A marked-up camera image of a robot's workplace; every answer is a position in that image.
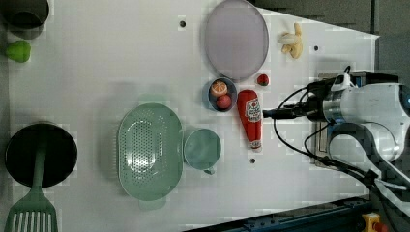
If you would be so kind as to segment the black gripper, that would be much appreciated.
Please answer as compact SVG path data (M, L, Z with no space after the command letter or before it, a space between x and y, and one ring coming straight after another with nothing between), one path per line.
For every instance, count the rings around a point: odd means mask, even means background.
M307 117L312 122L325 122L323 101L331 93L332 80L320 80L310 83L307 87L295 91L288 96L278 108L263 110L264 118L276 120ZM304 92L297 103L286 104L294 95Z

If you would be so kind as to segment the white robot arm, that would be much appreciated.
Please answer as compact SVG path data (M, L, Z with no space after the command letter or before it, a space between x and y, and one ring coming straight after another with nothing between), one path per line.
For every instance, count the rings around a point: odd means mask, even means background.
M274 121L306 117L330 130L325 156L311 159L354 177L409 219L409 87L398 82L356 85L348 73L312 82L297 103L265 110Z

